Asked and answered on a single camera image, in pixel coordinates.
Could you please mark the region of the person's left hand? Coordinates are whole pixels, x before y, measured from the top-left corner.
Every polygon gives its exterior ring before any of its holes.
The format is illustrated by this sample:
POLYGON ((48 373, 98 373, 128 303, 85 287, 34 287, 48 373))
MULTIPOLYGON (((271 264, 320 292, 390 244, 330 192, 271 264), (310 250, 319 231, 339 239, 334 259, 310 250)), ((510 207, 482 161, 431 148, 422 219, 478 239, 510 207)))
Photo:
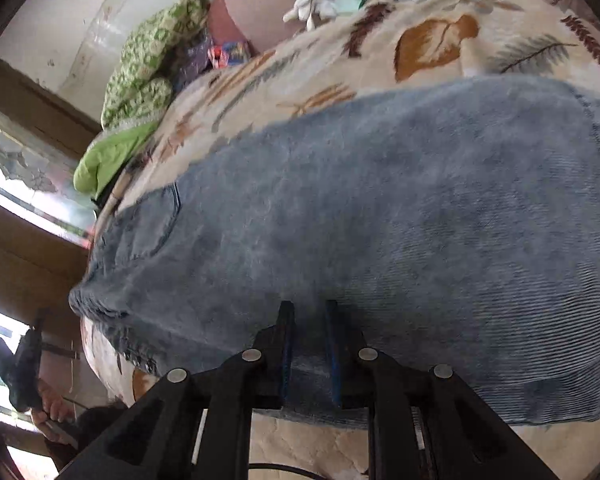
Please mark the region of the person's left hand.
POLYGON ((74 411, 64 398, 42 378, 38 378, 38 394, 41 397, 42 408, 37 410, 32 408, 31 418, 34 426, 42 432, 50 442, 69 444, 69 441, 58 434, 57 431, 47 423, 49 420, 54 422, 74 422, 74 411))

